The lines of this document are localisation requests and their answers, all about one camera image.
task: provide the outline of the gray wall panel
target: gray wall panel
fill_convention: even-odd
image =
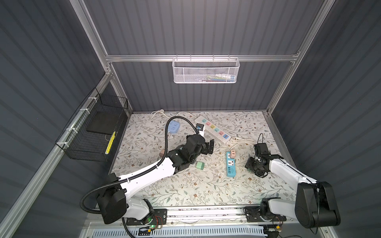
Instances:
[[[242,62],[233,84],[177,84],[169,62],[114,62],[134,111],[266,109],[287,62]]]
[[[294,54],[322,0],[85,0],[108,54]]]
[[[68,1],[0,1],[0,41],[2,220],[104,71]],[[64,157],[14,237],[77,236],[108,166]]]
[[[377,237],[381,2],[336,1],[273,117],[298,168],[329,182],[340,237]]]

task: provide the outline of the corrugated black hose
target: corrugated black hose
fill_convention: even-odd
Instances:
[[[164,135],[165,135],[165,149],[164,149],[164,155],[163,157],[161,158],[161,160],[157,163],[157,166],[159,166],[165,159],[166,157],[166,154],[168,152],[168,125],[169,123],[173,120],[173,119],[176,119],[176,118],[180,118],[180,119],[183,119],[185,120],[187,123],[189,123],[193,130],[196,132],[196,134],[199,134],[199,131],[196,129],[196,127],[185,117],[181,117],[181,116],[174,116],[174,117],[171,117],[169,118],[169,120],[167,121],[166,125],[165,125],[165,132],[164,132]],[[136,179],[136,178],[139,178],[140,176],[143,176],[149,172],[151,172],[152,170],[156,169],[157,167],[156,166],[153,166],[151,167],[150,169],[147,169],[146,171],[144,172],[141,172],[140,174],[137,174],[137,175],[134,175],[134,176],[131,176],[127,179],[123,179],[123,180],[119,180],[119,181],[115,181],[115,182],[112,182],[112,183],[109,183],[109,184],[104,184],[98,188],[95,188],[95,189],[92,189],[90,191],[88,191],[81,199],[81,201],[79,202],[79,206],[81,207],[82,210],[84,210],[85,212],[88,212],[88,213],[93,213],[93,214],[101,214],[101,211],[100,210],[94,210],[94,209],[91,209],[91,208],[88,208],[85,206],[85,199],[92,193],[100,190],[100,189],[103,189],[103,188],[107,188],[107,187],[113,187],[115,185],[118,185],[118,184],[122,184],[122,183],[125,183],[127,181],[131,181],[133,179]]]

